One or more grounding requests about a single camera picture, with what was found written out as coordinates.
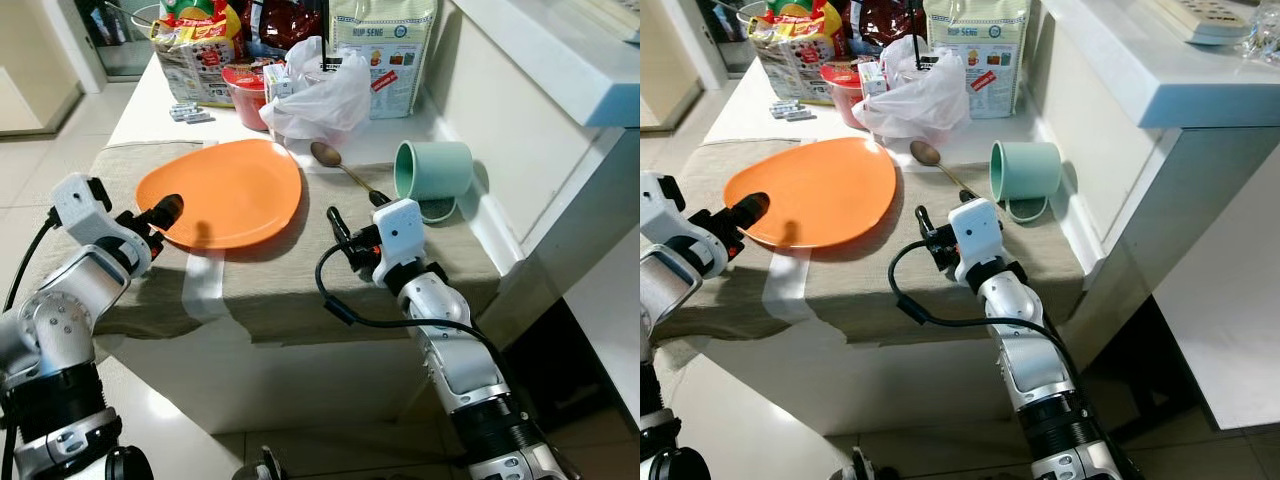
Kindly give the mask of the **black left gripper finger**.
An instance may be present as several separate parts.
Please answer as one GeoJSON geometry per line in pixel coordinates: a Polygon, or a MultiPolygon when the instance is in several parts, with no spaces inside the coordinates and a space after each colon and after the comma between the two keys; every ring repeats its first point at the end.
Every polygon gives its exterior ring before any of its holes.
{"type": "Polygon", "coordinates": [[[754,227],[768,212],[771,197],[764,192],[746,195],[733,205],[726,205],[727,223],[740,230],[754,227]]]}
{"type": "Polygon", "coordinates": [[[141,212],[140,219],[159,230],[169,230],[180,219],[184,205],[180,195],[168,195],[159,200],[154,207],[141,212]]]}

